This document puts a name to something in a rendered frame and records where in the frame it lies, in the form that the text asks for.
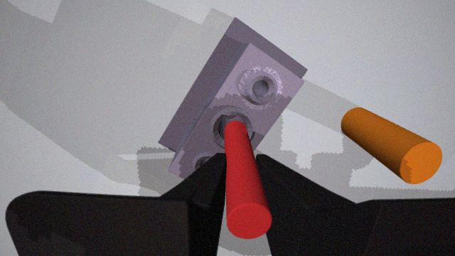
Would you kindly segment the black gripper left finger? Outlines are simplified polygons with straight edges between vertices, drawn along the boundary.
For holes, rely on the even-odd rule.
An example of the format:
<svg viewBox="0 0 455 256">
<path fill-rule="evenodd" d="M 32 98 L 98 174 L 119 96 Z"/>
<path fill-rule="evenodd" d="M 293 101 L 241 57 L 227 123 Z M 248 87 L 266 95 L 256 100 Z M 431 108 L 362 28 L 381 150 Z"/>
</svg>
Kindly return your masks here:
<svg viewBox="0 0 455 256">
<path fill-rule="evenodd" d="M 159 197 L 31 191 L 6 209 L 18 256 L 217 256 L 226 153 Z"/>
</svg>

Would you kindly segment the orange cylinder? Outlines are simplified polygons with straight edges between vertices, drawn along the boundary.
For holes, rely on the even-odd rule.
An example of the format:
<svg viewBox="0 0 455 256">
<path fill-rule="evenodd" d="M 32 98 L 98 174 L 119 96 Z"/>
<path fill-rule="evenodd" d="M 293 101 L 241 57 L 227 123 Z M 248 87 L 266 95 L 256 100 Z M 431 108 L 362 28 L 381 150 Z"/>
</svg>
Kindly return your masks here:
<svg viewBox="0 0 455 256">
<path fill-rule="evenodd" d="M 362 107 L 345 113 L 341 129 L 406 183 L 429 180 L 441 165 L 442 151 L 437 144 Z"/>
</svg>

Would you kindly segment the red peg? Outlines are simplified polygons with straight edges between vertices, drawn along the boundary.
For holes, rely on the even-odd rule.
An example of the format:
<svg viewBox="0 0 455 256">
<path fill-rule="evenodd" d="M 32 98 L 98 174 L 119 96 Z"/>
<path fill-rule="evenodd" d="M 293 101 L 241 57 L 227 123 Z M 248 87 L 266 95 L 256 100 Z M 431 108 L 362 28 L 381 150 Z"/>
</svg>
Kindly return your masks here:
<svg viewBox="0 0 455 256">
<path fill-rule="evenodd" d="M 264 235 L 272 215 L 264 193 L 246 126 L 231 121 L 225 126 L 227 228 L 242 239 Z"/>
</svg>

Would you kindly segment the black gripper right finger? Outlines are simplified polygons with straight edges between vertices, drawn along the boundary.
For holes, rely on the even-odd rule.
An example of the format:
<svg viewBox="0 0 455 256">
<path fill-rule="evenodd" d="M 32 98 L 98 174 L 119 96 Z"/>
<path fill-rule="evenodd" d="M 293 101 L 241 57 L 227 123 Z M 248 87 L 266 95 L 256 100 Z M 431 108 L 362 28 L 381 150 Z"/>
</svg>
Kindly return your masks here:
<svg viewBox="0 0 455 256">
<path fill-rule="evenodd" d="M 256 162 L 272 215 L 272 256 L 383 256 L 396 247 L 455 244 L 455 198 L 355 203 L 266 154 Z"/>
</svg>

